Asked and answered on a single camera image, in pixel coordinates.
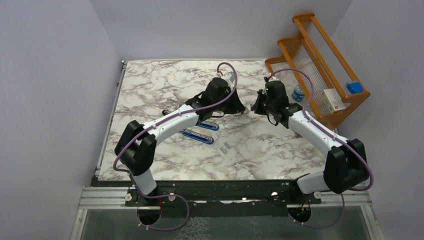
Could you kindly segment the blue black stapler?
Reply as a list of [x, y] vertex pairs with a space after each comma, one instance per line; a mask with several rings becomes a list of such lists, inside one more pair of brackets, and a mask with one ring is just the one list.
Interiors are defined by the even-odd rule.
[[204, 128], [211, 131], [218, 131], [220, 129], [219, 125], [217, 123], [211, 122], [211, 121], [203, 121], [198, 124], [196, 124], [197, 127]]

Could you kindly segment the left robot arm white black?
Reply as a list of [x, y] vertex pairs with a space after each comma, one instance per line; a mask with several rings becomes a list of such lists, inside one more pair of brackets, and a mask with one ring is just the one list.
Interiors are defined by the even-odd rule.
[[160, 143], [184, 129], [210, 119], [214, 112], [233, 115], [242, 113], [245, 109], [238, 97], [237, 87], [230, 87], [228, 80], [215, 77], [204, 91], [188, 99], [171, 113], [143, 124], [136, 120], [129, 122], [114, 152], [116, 161], [125, 165], [125, 171], [138, 187], [138, 199], [147, 206], [157, 200], [157, 183], [150, 167]]

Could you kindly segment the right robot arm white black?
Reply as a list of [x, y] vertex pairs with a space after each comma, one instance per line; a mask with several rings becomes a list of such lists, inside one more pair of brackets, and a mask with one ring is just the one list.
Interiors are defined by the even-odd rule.
[[323, 171], [308, 173], [289, 183], [288, 196], [292, 202], [300, 204], [315, 192], [341, 194], [371, 179], [364, 144], [332, 132], [298, 103], [290, 103], [281, 81], [266, 79], [264, 89], [257, 94], [251, 107], [254, 113], [273, 117], [274, 126], [282, 125], [299, 134], [326, 158]]

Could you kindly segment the blue lidded small jar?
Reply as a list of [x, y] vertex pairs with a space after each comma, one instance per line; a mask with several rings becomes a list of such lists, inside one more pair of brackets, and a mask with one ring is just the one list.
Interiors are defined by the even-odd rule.
[[291, 94], [291, 97], [296, 102], [302, 102], [303, 99], [305, 98], [305, 93], [303, 92], [303, 90], [302, 90], [302, 88], [299, 84], [297, 84], [294, 87], [293, 92]]

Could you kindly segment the orange wooden tiered rack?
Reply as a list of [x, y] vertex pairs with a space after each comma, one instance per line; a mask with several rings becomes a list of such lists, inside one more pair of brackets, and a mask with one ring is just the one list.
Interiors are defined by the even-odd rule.
[[[371, 94], [313, 12], [297, 14], [292, 21], [298, 33], [279, 39], [277, 44], [282, 55], [266, 59], [265, 65], [269, 72], [274, 71], [273, 65], [282, 63], [305, 72], [311, 82], [298, 72], [294, 77], [305, 96], [312, 97], [309, 106], [317, 120], [334, 130]], [[363, 92], [349, 93], [346, 83], [351, 81], [360, 82]], [[330, 113], [322, 96], [324, 89], [336, 89], [346, 109]]]

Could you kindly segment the white red carton box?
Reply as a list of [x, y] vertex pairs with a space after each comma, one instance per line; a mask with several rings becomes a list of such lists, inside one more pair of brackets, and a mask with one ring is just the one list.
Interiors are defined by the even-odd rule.
[[336, 89], [334, 88], [324, 89], [321, 95], [326, 104], [326, 108], [329, 110], [331, 114], [346, 109], [346, 106], [342, 102], [342, 99], [339, 96]]

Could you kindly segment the blue block on rack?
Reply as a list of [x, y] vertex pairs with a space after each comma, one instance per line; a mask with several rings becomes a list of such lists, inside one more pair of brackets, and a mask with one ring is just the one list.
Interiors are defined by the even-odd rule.
[[346, 88], [350, 94], [358, 94], [364, 91], [362, 84], [359, 81], [350, 81], [346, 83]]

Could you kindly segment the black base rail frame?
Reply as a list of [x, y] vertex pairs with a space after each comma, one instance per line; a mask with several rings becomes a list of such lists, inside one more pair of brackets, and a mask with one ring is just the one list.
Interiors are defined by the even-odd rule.
[[142, 197], [129, 181], [98, 181], [84, 187], [80, 210], [135, 210], [144, 216], [285, 217], [289, 211], [320, 207], [372, 206], [366, 192], [317, 192], [294, 197], [288, 180], [159, 181], [150, 198]]

